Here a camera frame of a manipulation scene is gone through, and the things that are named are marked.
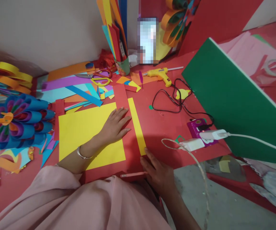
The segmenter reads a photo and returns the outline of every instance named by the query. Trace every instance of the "silver bangle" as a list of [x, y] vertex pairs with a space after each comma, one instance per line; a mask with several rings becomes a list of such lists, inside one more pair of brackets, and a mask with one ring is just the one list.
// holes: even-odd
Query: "silver bangle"
[[91, 156], [91, 157], [84, 157], [81, 153], [80, 153], [80, 146], [77, 148], [77, 154], [81, 157], [81, 158], [83, 158], [83, 159], [91, 159], [93, 156]]

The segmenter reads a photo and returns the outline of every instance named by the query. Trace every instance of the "green board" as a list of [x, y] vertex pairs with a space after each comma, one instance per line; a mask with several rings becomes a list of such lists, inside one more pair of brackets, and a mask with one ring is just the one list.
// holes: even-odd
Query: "green board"
[[[276, 104], [208, 38], [182, 73], [217, 129], [276, 146]], [[244, 137], [225, 139], [234, 155], [276, 163], [276, 150]]]

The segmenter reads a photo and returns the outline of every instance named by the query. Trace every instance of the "left hand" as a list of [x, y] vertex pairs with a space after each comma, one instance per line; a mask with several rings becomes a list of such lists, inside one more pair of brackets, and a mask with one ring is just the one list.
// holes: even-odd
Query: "left hand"
[[120, 140], [128, 131], [131, 130], [130, 128], [122, 129], [122, 127], [132, 118], [130, 116], [122, 118], [127, 111], [128, 109], [124, 109], [122, 107], [111, 112], [102, 130], [97, 135], [103, 142], [103, 145], [108, 145]]

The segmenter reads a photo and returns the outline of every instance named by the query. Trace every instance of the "pink sleeve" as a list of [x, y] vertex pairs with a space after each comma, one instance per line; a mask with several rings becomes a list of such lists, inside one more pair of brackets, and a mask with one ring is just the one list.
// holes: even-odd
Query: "pink sleeve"
[[1, 225], [7, 226], [8, 222], [15, 222], [22, 218], [22, 215], [40, 208], [41, 204], [37, 202], [39, 198], [43, 203], [49, 203], [59, 199], [64, 194], [68, 194], [68, 192], [63, 194], [63, 190], [69, 191], [79, 188], [81, 185], [78, 181], [80, 176], [81, 174], [74, 175], [57, 165], [42, 168], [28, 189], [0, 213], [0, 227]]

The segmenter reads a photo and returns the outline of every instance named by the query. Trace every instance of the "yellow glue gun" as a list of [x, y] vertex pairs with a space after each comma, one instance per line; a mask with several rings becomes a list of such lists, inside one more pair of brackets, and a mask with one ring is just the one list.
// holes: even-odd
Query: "yellow glue gun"
[[168, 68], [149, 70], [143, 75], [148, 75], [149, 77], [158, 76], [158, 80], [163, 80], [166, 84], [166, 87], [170, 87], [172, 82], [167, 76]]

